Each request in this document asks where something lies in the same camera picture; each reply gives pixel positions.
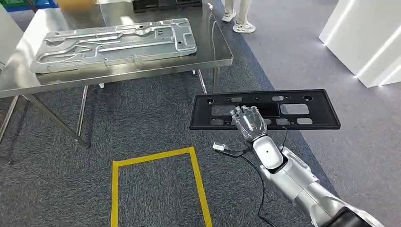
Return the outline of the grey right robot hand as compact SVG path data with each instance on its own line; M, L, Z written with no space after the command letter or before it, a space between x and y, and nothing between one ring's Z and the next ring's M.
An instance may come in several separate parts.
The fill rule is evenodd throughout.
M267 124L256 106L236 106L230 111L232 120L247 142L267 135Z

